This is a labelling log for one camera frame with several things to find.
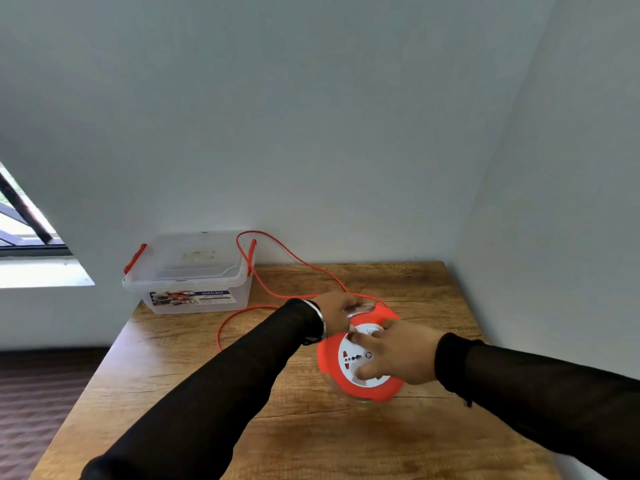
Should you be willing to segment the person's left hand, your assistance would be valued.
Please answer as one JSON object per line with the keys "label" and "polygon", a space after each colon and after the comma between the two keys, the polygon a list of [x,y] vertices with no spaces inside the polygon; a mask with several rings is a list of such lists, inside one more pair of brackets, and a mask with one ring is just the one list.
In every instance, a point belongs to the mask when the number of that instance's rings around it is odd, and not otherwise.
{"label": "person's left hand", "polygon": [[350,329],[340,329],[340,298],[344,293],[346,292],[329,292],[319,295],[310,300],[322,315],[325,329],[325,339],[336,334],[349,333],[355,330],[352,325]]}

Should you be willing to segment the person's right hand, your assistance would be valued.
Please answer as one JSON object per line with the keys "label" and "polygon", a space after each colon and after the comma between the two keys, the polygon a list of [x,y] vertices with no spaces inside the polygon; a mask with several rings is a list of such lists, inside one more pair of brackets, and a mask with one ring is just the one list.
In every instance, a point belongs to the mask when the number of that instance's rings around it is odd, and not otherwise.
{"label": "person's right hand", "polygon": [[372,353],[372,361],[359,365],[359,380],[396,377],[409,385],[436,381],[435,356],[444,331],[403,320],[388,320],[372,335],[352,331],[350,342]]}

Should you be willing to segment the orange extension cord reel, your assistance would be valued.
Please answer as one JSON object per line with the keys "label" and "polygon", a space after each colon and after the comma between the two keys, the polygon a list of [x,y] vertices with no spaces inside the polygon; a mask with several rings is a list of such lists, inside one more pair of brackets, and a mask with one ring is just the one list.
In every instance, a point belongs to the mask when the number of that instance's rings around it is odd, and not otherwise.
{"label": "orange extension cord reel", "polygon": [[[399,316],[386,306],[366,303],[349,315],[351,325],[362,323],[380,324],[383,320],[398,320]],[[346,334],[337,334],[325,339],[317,347],[317,364],[322,373],[343,393],[359,401],[386,402],[404,386],[402,379],[388,381],[353,381],[352,362],[357,358],[349,346]]]}

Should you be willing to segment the person's right forearm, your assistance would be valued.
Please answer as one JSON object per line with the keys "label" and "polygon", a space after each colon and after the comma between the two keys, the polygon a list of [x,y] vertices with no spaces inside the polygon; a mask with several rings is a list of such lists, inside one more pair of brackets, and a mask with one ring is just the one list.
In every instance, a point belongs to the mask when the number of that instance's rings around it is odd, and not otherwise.
{"label": "person's right forearm", "polygon": [[446,333],[436,379],[549,451],[640,480],[640,380]]}

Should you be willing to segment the person's left forearm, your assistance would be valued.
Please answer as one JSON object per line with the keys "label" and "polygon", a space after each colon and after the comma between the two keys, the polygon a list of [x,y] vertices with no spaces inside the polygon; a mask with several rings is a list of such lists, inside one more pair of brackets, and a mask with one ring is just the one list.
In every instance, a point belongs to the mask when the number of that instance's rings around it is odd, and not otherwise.
{"label": "person's left forearm", "polygon": [[79,480],[219,480],[290,357],[324,332],[313,302],[289,300],[174,387]]}

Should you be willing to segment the clear plastic storage box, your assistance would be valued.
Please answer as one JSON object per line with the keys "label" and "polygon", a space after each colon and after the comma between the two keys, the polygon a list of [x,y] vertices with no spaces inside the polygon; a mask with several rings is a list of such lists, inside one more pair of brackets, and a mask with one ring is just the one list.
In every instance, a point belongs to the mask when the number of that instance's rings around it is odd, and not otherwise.
{"label": "clear plastic storage box", "polygon": [[141,245],[125,267],[124,290],[155,314],[233,312],[244,309],[250,269],[235,231],[165,233]]}

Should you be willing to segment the window frame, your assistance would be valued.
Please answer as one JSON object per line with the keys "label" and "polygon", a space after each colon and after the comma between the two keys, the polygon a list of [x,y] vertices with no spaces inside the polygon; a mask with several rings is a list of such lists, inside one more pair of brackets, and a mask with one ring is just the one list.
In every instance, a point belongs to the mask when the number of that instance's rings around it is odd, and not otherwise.
{"label": "window frame", "polygon": [[67,258],[73,254],[0,162],[0,258]]}

